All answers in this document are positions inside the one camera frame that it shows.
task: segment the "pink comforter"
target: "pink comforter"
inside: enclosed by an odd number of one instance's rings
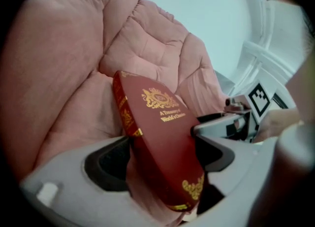
[[[224,107],[203,42],[153,2],[24,2],[0,65],[0,133],[18,180],[60,152],[123,134],[117,70],[161,81],[196,116]],[[153,221],[180,222],[146,187],[133,156],[127,181]]]

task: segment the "red book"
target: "red book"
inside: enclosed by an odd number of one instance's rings
[[[150,78],[117,71],[113,89],[148,185],[170,209],[192,210],[204,181],[190,135],[198,120],[165,85]]]

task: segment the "pink bedding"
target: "pink bedding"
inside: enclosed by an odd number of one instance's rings
[[[196,116],[224,107],[203,42],[153,2],[24,2],[0,65],[0,133],[18,180],[60,152],[123,135],[112,94],[117,70],[161,81]],[[180,213],[146,187],[134,161],[133,198],[158,224],[178,224]]]

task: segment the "book spine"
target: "book spine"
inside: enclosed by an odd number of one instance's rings
[[[128,97],[125,95],[120,74],[117,72],[113,80],[113,91],[116,104],[119,110],[120,117],[122,119],[123,127],[128,136],[142,136],[141,129],[137,126],[137,123],[132,115]]]

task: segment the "book cover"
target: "book cover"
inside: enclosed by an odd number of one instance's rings
[[[204,182],[190,135],[198,120],[164,84],[150,78],[117,71],[113,91],[148,185],[170,209],[192,210]]]

